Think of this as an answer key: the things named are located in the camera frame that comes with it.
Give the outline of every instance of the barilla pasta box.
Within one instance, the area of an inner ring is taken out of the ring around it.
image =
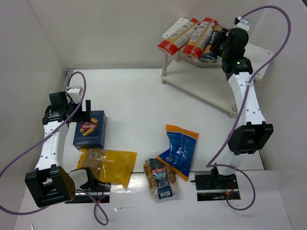
[[[106,114],[92,111],[91,122],[77,122],[73,145],[81,148],[104,148],[106,135]]]

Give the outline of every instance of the clear plastic bag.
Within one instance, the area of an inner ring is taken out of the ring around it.
[[[144,172],[148,181],[149,193],[154,200],[178,195],[175,172],[158,159],[147,159]]]
[[[81,149],[78,168],[89,167],[94,177],[104,183],[120,183],[127,187],[136,152],[105,149]]]

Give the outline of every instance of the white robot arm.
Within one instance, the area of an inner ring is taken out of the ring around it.
[[[72,114],[81,100],[82,87],[71,87],[67,92],[49,95],[51,105],[43,118],[45,137],[50,135],[67,117]],[[91,104],[86,100],[86,111],[79,110],[70,122],[90,122]],[[89,168],[71,171],[63,169],[63,153],[68,126],[63,125],[47,139],[42,147],[39,161],[33,172],[25,176],[25,183],[38,207],[45,207],[75,198],[76,189],[84,184],[92,184],[94,177]]]
[[[242,154],[253,154],[263,148],[271,134],[272,124],[266,124],[255,93],[254,83],[248,83],[253,68],[250,60],[244,57],[245,46],[248,43],[249,21],[236,18],[236,26],[230,30],[224,29],[212,44],[211,51],[222,57],[222,69],[226,74],[236,100],[237,110],[240,111],[246,87],[249,84],[248,96],[236,129],[232,134],[228,146],[218,158],[219,164],[239,167]],[[217,167],[223,176],[232,175],[234,169]]]

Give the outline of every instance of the white wall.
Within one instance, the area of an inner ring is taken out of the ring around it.
[[[0,168],[43,137],[48,94],[61,91],[65,69],[26,0],[0,1]],[[0,203],[18,211],[41,148],[16,162],[0,179]],[[16,216],[0,211],[1,229]]]
[[[301,0],[270,0],[291,19],[288,44],[256,85],[262,112],[274,133],[260,152],[264,166],[274,170],[294,230],[306,229],[307,191],[307,7]],[[266,9],[251,37],[252,43],[276,52],[286,36],[286,21]]]
[[[268,0],[28,0],[65,67],[160,67],[156,46],[180,17],[232,26]],[[250,19],[253,27],[260,12]]]

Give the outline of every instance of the blue chip bag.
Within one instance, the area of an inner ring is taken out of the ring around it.
[[[199,134],[171,125],[166,125],[166,132],[169,149],[157,156],[157,159],[187,181]]]

